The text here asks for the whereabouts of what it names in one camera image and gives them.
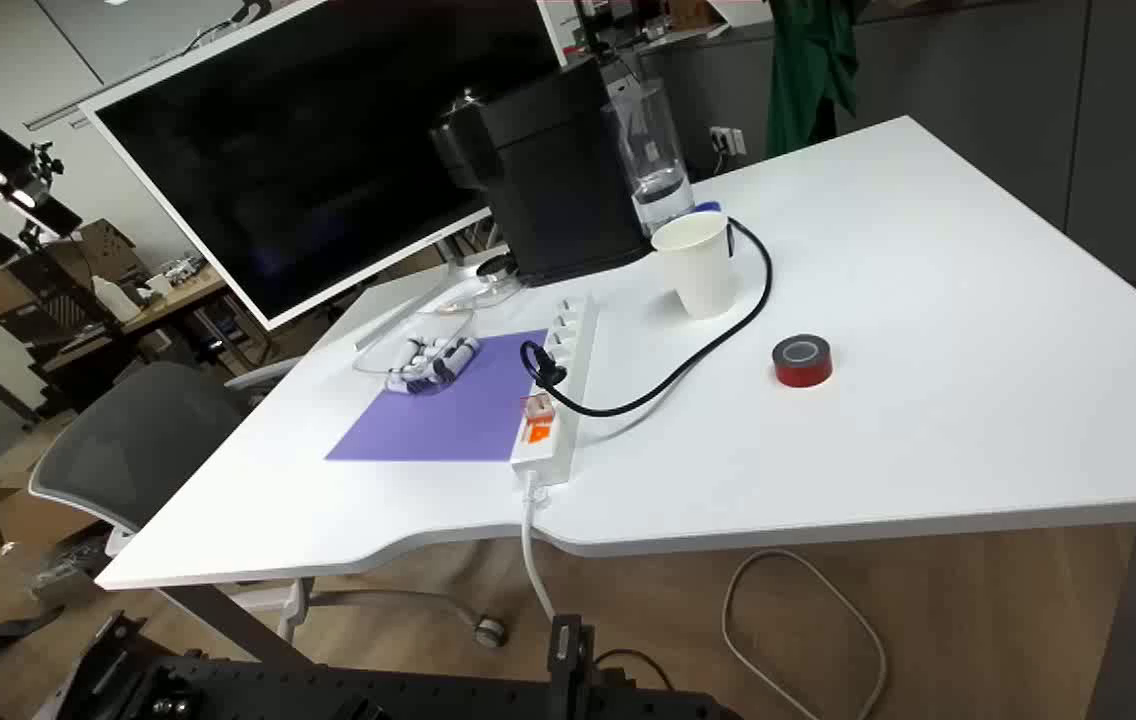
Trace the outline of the grey office chair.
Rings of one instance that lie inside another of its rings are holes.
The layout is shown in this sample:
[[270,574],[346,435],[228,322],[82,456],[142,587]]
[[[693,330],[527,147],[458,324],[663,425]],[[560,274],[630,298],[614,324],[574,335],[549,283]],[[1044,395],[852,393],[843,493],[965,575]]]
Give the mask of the grey office chair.
[[144,365],[48,444],[28,493],[135,531],[243,418],[248,401],[209,372],[178,361]]

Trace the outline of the black coffee machine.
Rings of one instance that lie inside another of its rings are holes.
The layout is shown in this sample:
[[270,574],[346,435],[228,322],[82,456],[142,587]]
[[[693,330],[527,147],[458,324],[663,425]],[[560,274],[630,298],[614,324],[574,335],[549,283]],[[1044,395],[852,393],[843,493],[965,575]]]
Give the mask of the black coffee machine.
[[462,102],[431,145],[453,179],[492,207],[519,283],[555,283],[649,252],[597,64],[560,70],[501,102]]

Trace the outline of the white paper cup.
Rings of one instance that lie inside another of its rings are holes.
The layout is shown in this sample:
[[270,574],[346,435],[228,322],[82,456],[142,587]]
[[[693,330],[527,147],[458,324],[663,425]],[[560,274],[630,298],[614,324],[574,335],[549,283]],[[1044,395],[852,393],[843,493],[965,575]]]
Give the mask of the white paper cup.
[[730,256],[730,218],[688,213],[654,238],[663,281],[693,322],[734,310],[736,274]]

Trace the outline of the large white-framed monitor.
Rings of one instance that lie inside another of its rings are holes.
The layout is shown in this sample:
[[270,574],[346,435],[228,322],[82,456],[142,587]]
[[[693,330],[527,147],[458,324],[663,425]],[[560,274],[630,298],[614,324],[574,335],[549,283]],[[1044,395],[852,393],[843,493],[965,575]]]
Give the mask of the large white-framed monitor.
[[87,106],[265,330],[483,219],[431,128],[555,72],[535,0],[294,0]]

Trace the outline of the purple mat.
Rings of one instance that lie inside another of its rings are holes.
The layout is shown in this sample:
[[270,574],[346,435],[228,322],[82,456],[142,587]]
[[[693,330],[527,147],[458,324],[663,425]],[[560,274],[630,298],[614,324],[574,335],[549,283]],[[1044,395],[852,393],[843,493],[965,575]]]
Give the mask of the purple mat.
[[335,439],[334,460],[509,460],[532,393],[524,340],[542,344],[542,332],[483,335],[447,390],[382,393]]

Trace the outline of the clear water tank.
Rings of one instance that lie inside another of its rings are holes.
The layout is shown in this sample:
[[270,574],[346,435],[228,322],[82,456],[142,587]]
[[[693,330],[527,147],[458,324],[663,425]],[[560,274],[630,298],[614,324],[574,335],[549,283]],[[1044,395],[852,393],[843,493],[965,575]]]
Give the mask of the clear water tank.
[[630,177],[633,207],[645,234],[693,207],[693,179],[684,170],[669,93],[649,61],[615,58],[604,70],[604,87],[615,120],[615,147]]

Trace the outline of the white power strip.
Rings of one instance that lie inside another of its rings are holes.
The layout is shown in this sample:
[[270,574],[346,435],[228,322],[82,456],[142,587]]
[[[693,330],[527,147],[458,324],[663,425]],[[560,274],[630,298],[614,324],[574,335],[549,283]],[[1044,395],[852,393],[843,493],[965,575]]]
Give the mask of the white power strip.
[[593,324],[597,324],[597,310],[588,298],[554,304],[542,348],[555,361],[565,381],[554,393],[527,390],[515,449],[514,449],[515,473],[535,473],[542,482],[568,476],[581,418],[565,409],[565,395],[574,401],[585,395]]

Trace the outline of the small toy car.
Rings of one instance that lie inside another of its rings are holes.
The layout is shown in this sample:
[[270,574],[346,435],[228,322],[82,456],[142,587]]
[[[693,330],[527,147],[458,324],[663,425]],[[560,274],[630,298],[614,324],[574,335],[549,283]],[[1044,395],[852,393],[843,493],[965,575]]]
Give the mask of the small toy car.
[[475,335],[407,340],[403,352],[394,361],[385,390],[403,395],[447,390],[463,378],[475,352]]

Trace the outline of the green hanging cloth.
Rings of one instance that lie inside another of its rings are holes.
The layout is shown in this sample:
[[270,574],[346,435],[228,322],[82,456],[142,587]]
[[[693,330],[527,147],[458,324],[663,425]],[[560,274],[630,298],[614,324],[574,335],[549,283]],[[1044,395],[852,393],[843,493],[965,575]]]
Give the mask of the green hanging cloth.
[[767,0],[771,96],[767,147],[795,152],[835,135],[835,111],[852,111],[856,15],[863,0]]

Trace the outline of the cluttered wooden desk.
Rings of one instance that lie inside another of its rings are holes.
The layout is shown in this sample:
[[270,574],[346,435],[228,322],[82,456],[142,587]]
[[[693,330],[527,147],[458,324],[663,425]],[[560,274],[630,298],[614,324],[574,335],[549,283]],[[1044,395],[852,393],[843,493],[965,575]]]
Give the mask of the cluttered wooden desk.
[[87,409],[134,365],[194,361],[253,370],[270,332],[212,264],[152,274],[108,219],[0,259],[0,330],[28,352],[48,409]]

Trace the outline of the red tape roll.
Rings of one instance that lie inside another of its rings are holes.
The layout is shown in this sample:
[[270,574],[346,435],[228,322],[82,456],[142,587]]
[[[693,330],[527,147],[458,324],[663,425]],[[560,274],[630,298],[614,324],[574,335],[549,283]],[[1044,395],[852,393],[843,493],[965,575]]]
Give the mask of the red tape roll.
[[771,372],[785,390],[817,390],[834,378],[834,344],[811,332],[785,335],[771,348]]

